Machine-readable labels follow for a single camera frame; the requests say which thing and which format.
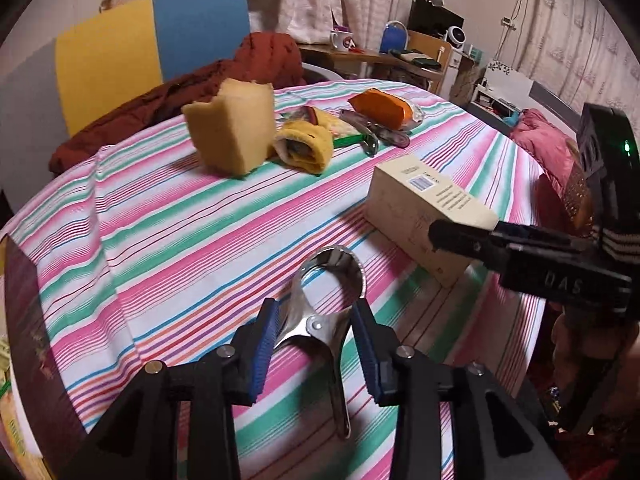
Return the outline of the beige cardboard box with barcode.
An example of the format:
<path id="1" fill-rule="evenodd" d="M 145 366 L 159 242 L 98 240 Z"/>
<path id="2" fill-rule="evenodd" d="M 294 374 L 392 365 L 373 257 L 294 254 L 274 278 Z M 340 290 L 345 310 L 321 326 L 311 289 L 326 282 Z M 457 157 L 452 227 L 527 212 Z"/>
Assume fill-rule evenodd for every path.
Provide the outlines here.
<path id="1" fill-rule="evenodd" d="M 499 221 L 483 202 L 414 155 L 374 167 L 364 216 L 444 287 L 452 286 L 471 260 L 436 249 L 428 238 L 431 224 L 449 220 L 491 230 Z"/>

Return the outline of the silver metal clamp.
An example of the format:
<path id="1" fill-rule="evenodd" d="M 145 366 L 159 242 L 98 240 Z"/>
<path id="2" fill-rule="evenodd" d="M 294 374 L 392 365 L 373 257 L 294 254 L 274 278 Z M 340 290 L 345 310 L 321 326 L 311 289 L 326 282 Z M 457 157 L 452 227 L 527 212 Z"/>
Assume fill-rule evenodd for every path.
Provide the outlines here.
<path id="1" fill-rule="evenodd" d="M 307 292 L 307 278 L 338 290 L 337 307 L 320 307 Z M 328 388 L 337 437 L 352 434 L 341 371 L 342 353 L 350 327 L 352 304 L 367 296 L 367 279 L 362 263 L 344 245 L 323 247 L 311 254 L 295 271 L 290 298 L 280 305 L 280 330 L 276 350 L 289 344 L 317 352 L 328 373 Z"/>

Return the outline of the yellow sponge block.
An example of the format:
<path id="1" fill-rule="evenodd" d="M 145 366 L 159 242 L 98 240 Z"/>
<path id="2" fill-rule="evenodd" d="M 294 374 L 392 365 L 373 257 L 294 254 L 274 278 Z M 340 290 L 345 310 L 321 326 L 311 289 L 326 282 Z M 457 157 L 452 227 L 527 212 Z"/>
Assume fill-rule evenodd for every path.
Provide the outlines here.
<path id="1" fill-rule="evenodd" d="M 181 111 L 202 162 L 218 174 L 245 176 L 271 153 L 277 132 L 271 84 L 228 78 L 210 101 Z"/>

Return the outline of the pink bedding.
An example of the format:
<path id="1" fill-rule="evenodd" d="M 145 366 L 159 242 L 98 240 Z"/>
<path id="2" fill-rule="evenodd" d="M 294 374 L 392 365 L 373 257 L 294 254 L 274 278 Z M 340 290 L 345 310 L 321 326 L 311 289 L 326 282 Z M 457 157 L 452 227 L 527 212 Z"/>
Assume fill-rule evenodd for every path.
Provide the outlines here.
<path id="1" fill-rule="evenodd" d="M 526 108 L 510 133 L 510 139 L 538 162 L 552 188 L 563 196 L 576 158 L 570 138 L 548 122 L 536 108 Z"/>

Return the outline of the golden tray box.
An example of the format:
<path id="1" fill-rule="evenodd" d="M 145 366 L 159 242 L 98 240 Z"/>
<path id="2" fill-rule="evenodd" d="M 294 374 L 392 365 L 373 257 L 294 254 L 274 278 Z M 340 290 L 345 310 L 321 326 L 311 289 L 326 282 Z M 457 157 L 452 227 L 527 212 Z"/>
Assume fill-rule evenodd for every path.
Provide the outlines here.
<path id="1" fill-rule="evenodd" d="M 14 239 L 4 238 L 4 310 L 17 392 L 43 461 L 55 479 L 85 439 L 63 384 L 43 318 L 36 264 Z"/>

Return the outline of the dark metal pliers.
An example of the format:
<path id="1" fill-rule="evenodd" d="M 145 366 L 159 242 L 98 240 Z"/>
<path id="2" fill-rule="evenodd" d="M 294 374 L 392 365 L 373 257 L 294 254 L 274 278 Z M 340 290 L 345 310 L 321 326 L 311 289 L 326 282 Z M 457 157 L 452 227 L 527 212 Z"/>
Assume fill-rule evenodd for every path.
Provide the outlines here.
<path id="1" fill-rule="evenodd" d="M 407 133 L 382 126 L 353 110 L 340 110 L 340 118 L 362 135 L 363 151 L 369 157 L 378 154 L 380 142 L 395 148 L 408 148 L 410 145 L 410 136 Z"/>

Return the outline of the orange pouch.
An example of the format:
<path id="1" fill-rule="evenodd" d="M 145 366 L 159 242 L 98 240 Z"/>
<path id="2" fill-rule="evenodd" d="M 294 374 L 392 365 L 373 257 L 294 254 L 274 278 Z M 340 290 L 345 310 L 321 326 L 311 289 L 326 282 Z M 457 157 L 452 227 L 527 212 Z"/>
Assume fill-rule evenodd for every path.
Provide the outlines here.
<path id="1" fill-rule="evenodd" d="M 412 108 L 406 101 L 375 88 L 352 96 L 348 102 L 355 112 L 394 130 L 407 127 L 413 120 Z"/>

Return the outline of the colourful snack packet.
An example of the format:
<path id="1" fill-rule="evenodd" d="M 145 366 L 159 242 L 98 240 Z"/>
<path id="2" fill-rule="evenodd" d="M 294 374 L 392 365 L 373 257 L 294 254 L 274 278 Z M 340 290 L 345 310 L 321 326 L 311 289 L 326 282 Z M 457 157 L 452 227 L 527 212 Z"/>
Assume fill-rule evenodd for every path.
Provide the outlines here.
<path id="1" fill-rule="evenodd" d="M 354 126 L 314 106 L 297 107 L 292 112 L 281 113 L 281 118 L 285 122 L 287 120 L 306 120 L 315 126 L 325 128 L 331 133 L 334 148 L 346 148 L 346 146 L 359 144 L 363 140 L 363 134 Z"/>

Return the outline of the striped tablecloth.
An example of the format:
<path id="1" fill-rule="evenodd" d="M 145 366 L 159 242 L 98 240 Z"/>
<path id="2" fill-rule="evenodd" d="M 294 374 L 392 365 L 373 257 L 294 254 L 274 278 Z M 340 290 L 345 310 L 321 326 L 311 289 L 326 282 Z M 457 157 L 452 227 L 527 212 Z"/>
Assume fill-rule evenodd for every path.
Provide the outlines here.
<path id="1" fill-rule="evenodd" d="M 498 286 L 475 263 L 442 288 L 364 218 L 374 167 L 411 153 L 501 220 L 537 223 L 542 168 L 511 140 L 434 94 L 398 82 L 325 82 L 276 92 L 276 115 L 299 105 L 338 112 L 378 87 L 420 106 L 407 151 L 334 152 L 319 177 L 265 162 L 244 179 L 209 174 L 182 116 L 66 171 L 2 229 L 32 258 L 63 384 L 86 431 L 152 359 L 195 361 L 230 342 L 262 298 L 290 298 L 295 271 L 341 244 L 361 261 L 377 320 L 436 361 L 485 363 L 515 394 L 544 313 L 540 299 Z M 321 356 L 300 347 L 271 361 L 264 393 L 235 408 L 244 479 L 387 479 L 396 408 L 367 393 L 352 334 L 342 356 L 352 436 L 335 426 Z"/>

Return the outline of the wooden side desk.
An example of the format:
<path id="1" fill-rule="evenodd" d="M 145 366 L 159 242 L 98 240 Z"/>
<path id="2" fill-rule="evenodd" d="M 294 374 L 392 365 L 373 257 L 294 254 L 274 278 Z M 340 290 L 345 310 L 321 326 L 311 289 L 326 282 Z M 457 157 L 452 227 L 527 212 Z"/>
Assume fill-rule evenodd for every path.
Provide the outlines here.
<path id="1" fill-rule="evenodd" d="M 408 82 L 429 92 L 440 94 L 452 55 L 448 42 L 408 32 L 406 50 L 396 54 L 381 53 L 356 47 L 349 52 L 338 52 L 330 45 L 299 44 L 303 61 L 333 70 L 344 78 L 373 78 Z"/>

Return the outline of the yellow rolled cloth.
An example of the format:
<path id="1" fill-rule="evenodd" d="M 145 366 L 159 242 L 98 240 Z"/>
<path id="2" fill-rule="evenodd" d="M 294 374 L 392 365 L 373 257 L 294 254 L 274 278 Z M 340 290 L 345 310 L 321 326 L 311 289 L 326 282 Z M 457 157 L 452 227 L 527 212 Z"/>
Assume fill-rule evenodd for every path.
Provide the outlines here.
<path id="1" fill-rule="evenodd" d="M 289 120 L 277 131 L 272 146 L 285 165 L 322 174 L 333 155 L 333 136 L 306 120 Z"/>

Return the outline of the white red mug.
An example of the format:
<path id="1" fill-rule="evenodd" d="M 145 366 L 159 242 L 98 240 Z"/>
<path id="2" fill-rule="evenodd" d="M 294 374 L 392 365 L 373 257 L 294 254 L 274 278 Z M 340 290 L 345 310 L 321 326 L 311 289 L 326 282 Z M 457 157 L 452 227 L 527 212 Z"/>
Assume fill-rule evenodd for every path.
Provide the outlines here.
<path id="1" fill-rule="evenodd" d="M 344 30 L 332 30 L 330 32 L 330 45 L 338 52 L 349 52 L 357 47 L 352 34 Z"/>

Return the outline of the dark red jacket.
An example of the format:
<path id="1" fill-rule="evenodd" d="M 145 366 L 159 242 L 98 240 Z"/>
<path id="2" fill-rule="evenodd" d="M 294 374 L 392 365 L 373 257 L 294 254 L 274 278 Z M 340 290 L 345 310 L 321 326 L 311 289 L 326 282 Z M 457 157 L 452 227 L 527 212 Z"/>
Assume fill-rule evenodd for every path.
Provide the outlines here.
<path id="1" fill-rule="evenodd" d="M 62 143 L 49 159 L 55 177 L 137 132 L 181 114 L 194 101 L 207 102 L 228 78 L 271 84 L 276 90 L 304 81 L 296 41 L 282 32 L 251 32 L 232 58 L 224 58 L 161 84 L 101 116 Z"/>

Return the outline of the grey yellow blue chair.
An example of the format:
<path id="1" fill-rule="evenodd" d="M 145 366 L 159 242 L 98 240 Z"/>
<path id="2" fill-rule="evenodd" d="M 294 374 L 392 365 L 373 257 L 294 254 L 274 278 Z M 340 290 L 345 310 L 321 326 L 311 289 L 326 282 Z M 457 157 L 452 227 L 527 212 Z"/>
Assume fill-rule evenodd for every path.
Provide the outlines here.
<path id="1" fill-rule="evenodd" d="M 143 93 L 223 58 L 250 32 L 247 0 L 134 0 L 58 35 L 1 81 L 1 189 L 19 210 L 56 148 Z"/>

